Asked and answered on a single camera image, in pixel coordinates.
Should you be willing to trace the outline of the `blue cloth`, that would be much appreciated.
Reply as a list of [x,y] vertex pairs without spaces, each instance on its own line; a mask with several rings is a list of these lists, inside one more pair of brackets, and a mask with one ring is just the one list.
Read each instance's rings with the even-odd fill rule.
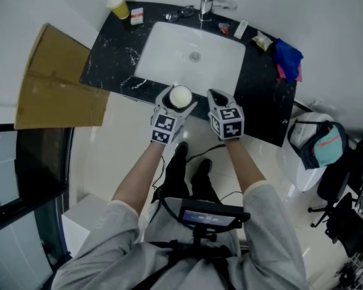
[[275,53],[273,54],[273,59],[276,64],[279,63],[282,68],[294,67],[296,71],[303,58],[304,56],[299,50],[281,39],[277,39],[275,43]]

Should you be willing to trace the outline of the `yellow snack packet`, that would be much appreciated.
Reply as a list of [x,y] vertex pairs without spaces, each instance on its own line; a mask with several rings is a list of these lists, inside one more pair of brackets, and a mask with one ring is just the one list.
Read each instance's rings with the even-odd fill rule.
[[257,31],[257,35],[252,38],[256,45],[263,51],[267,51],[268,48],[273,44],[273,40],[262,33],[260,30]]

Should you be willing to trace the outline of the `black eyeglasses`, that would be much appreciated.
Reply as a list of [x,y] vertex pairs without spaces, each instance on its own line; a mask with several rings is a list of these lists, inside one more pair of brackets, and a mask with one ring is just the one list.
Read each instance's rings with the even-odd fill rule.
[[177,22],[180,18],[190,18],[194,15],[194,8],[192,5],[185,6],[177,11],[170,11],[165,14],[165,19],[168,22]]

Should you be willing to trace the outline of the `person's left leg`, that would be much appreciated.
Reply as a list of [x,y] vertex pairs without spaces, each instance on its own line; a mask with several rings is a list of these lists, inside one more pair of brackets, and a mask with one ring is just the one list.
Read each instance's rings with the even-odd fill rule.
[[179,143],[175,149],[174,156],[166,168],[166,176],[163,184],[165,197],[189,197],[189,190],[185,183],[188,150],[189,147],[186,142]]

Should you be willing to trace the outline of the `yellow paper cup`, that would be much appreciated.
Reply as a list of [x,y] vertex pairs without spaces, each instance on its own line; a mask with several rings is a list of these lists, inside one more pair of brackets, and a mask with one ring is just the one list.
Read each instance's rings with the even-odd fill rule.
[[108,0],[106,6],[119,18],[129,17],[129,9],[125,0]]

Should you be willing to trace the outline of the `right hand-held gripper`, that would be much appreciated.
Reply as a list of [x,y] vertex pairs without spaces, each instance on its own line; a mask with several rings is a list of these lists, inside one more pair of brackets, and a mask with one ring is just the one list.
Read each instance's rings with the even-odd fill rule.
[[208,89],[211,128],[221,141],[240,139],[244,134],[243,110],[234,97],[219,89]]

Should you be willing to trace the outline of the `pink cloth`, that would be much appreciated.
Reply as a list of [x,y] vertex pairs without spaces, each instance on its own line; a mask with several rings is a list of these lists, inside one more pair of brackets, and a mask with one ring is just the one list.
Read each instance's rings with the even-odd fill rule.
[[298,68],[295,71],[294,67],[282,68],[281,65],[278,63],[277,71],[278,71],[277,82],[285,80],[287,83],[292,83],[292,82],[302,82],[303,80],[301,64],[298,65]]

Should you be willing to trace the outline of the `chrome faucet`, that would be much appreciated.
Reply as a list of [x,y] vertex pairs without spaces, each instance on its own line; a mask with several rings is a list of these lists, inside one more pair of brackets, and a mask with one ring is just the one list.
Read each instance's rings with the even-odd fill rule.
[[212,9],[236,10],[237,2],[233,0],[200,0],[200,22],[209,22],[212,20]]

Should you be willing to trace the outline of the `slim white box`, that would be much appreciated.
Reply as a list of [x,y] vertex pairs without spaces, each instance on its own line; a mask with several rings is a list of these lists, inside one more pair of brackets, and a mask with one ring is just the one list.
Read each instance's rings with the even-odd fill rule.
[[248,21],[243,19],[239,23],[237,29],[235,30],[234,37],[237,39],[241,39],[243,37],[244,32],[246,31],[248,24],[249,24]]

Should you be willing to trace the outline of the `white ceramic cup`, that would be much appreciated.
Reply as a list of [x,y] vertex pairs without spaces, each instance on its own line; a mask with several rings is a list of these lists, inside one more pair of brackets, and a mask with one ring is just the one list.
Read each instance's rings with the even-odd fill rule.
[[192,92],[187,86],[181,85],[174,80],[173,88],[169,93],[169,101],[177,109],[186,108],[192,101]]

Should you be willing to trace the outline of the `small white red box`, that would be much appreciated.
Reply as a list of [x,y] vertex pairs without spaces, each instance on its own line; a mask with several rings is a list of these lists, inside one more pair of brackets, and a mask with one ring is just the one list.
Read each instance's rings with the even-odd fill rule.
[[131,25],[140,25],[144,23],[143,7],[131,10]]

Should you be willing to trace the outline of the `person's right forearm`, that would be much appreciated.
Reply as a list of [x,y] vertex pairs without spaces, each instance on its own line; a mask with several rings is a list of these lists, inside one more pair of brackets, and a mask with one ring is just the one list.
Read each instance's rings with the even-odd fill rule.
[[227,140],[224,143],[243,194],[266,183],[264,175],[240,140]]

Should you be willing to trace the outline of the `white sink basin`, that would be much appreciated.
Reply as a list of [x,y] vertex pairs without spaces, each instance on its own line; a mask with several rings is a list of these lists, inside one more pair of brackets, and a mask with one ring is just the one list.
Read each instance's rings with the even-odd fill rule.
[[245,52],[242,43],[214,33],[157,22],[134,74],[166,85],[184,85],[202,96],[208,89],[234,94]]

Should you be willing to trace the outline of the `brown cardboard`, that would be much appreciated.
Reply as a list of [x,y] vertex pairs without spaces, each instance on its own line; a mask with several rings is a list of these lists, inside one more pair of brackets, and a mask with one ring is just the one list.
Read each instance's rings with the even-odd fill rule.
[[109,92],[80,83],[89,54],[52,25],[42,26],[25,67],[16,130],[102,125]]

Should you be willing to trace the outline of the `black chest-mounted display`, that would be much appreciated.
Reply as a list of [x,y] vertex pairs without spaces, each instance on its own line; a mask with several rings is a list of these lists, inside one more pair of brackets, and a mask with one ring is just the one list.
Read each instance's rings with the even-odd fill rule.
[[183,199],[178,221],[215,231],[229,231],[241,228],[250,219],[250,213],[242,207],[216,204],[207,201]]

